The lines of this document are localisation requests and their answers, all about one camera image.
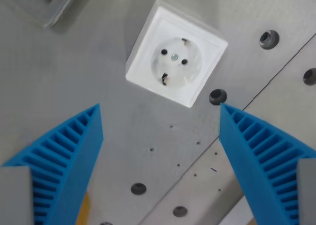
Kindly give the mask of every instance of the small hole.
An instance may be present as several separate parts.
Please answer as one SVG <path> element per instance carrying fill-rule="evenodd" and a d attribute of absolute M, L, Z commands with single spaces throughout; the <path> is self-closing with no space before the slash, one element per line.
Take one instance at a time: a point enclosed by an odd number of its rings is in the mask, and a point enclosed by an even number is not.
<path fill-rule="evenodd" d="M 307 70 L 303 76 L 303 81 L 309 86 L 316 84 L 316 68 Z"/>
<path fill-rule="evenodd" d="M 147 188 L 144 184 L 142 183 L 135 183 L 131 189 L 133 194 L 135 195 L 141 195 L 141 194 L 144 194 L 146 191 L 147 191 Z"/>
<path fill-rule="evenodd" d="M 260 42 L 266 41 L 267 38 L 271 38 L 271 35 L 268 32 L 263 33 L 263 35 L 260 37 Z"/>
<path fill-rule="evenodd" d="M 227 93 L 223 89 L 216 89 L 211 92 L 208 100 L 213 105 L 220 105 L 227 100 Z"/>
<path fill-rule="evenodd" d="M 278 33 L 274 30 L 269 30 L 262 34 L 259 44 L 261 48 L 268 50 L 276 47 L 279 40 L 280 37 Z"/>
<path fill-rule="evenodd" d="M 168 54 L 168 51 L 167 51 L 166 49 L 163 49 L 163 50 L 161 51 L 161 54 L 162 54 L 162 55 L 167 55 L 167 54 Z"/>
<path fill-rule="evenodd" d="M 211 92 L 211 97 L 214 99 L 217 99 L 221 96 L 221 94 L 222 94 L 222 91 L 220 89 L 216 89 Z"/>
<path fill-rule="evenodd" d="M 173 215 L 176 216 L 177 218 L 182 218 L 187 214 L 188 214 L 188 210 L 187 208 L 183 206 L 178 206 L 173 209 Z"/>

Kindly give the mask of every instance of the brushed metal surface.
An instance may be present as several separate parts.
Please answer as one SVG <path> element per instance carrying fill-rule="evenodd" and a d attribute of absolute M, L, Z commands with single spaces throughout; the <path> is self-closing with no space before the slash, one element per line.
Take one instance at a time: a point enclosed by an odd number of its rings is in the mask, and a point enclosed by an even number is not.
<path fill-rule="evenodd" d="M 314 36 L 245 109 L 314 149 L 316 85 L 304 84 L 303 75 L 315 66 L 315 50 Z M 216 140 L 142 224 L 216 225 L 241 196 L 242 190 L 229 160 Z M 177 219 L 172 214 L 175 206 L 186 207 L 188 214 Z"/>
<path fill-rule="evenodd" d="M 315 32 L 314 0 L 165 0 L 229 42 L 187 109 L 125 79 L 153 1 L 80 0 L 53 30 L 0 4 L 0 162 L 99 102 L 105 141 L 89 185 L 91 225 L 138 224 L 218 136 L 219 107 L 209 93 L 225 89 L 227 103 L 244 108 Z M 263 50 L 259 39 L 269 29 L 280 42 Z M 146 194 L 130 192 L 135 182 Z"/>

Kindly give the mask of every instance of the ribbed surface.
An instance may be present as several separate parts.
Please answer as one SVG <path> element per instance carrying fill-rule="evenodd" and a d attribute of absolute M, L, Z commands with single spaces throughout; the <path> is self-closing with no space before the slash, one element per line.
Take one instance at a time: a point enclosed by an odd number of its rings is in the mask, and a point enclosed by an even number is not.
<path fill-rule="evenodd" d="M 93 119 L 95 108 L 96 106 L 66 121 L 4 164 L 4 166 L 30 167 L 36 225 L 51 224 L 49 216 L 52 207 L 56 204 L 56 200 L 60 199 L 79 147 L 84 145 L 82 141 Z"/>
<path fill-rule="evenodd" d="M 230 140 L 227 139 L 227 135 L 234 135 L 237 138 Z M 275 201 L 281 207 L 280 211 L 284 213 L 282 216 L 286 218 L 286 224 L 298 225 L 296 166 L 300 158 L 316 157 L 316 152 L 267 122 L 225 104 L 222 104 L 221 108 L 220 140 L 240 184 L 244 184 L 241 187 L 246 198 L 254 201 L 253 191 L 256 190 L 258 194 L 263 193 L 263 187 L 265 187 L 264 191 L 271 192 L 263 196 L 269 194 L 274 196 L 263 205 L 265 207 L 261 211 L 257 213 L 253 211 L 260 217 L 258 221 L 260 222 L 262 216 L 269 216 L 269 212 L 265 214 L 265 211 L 269 211 L 266 205 Z M 242 150 L 239 152 L 242 154 L 239 159 L 234 158 L 235 154 L 232 150 Z M 253 173 L 251 177 L 248 177 L 249 170 Z M 250 183 L 260 187 L 250 188 Z M 260 208 L 261 201 L 258 200 L 256 203 L 253 207 L 250 205 L 252 210 Z"/>

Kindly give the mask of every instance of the socket pin hole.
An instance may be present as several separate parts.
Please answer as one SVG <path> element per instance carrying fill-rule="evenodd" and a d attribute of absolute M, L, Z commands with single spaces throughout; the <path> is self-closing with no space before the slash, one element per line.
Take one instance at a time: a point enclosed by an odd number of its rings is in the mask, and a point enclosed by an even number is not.
<path fill-rule="evenodd" d="M 168 54 L 168 51 L 167 51 L 166 49 L 163 49 L 163 50 L 161 51 L 161 54 L 162 54 L 162 55 L 167 55 L 167 54 Z"/>

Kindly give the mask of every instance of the screw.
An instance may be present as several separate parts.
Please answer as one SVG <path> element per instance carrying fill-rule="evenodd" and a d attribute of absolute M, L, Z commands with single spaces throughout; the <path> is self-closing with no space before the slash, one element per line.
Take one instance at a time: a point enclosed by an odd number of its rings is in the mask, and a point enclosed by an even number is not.
<path fill-rule="evenodd" d="M 179 56 L 178 56 L 176 53 L 174 53 L 174 54 L 171 56 L 171 60 L 172 60 L 172 61 L 176 61 L 178 58 L 179 58 Z"/>
<path fill-rule="evenodd" d="M 184 42 L 184 45 L 188 45 L 188 43 L 190 43 L 190 41 L 186 38 L 182 38 L 181 40 Z"/>
<path fill-rule="evenodd" d="M 161 77 L 161 81 L 164 86 L 167 85 L 167 77 L 168 77 L 168 74 L 166 73 L 164 73 L 163 76 Z"/>

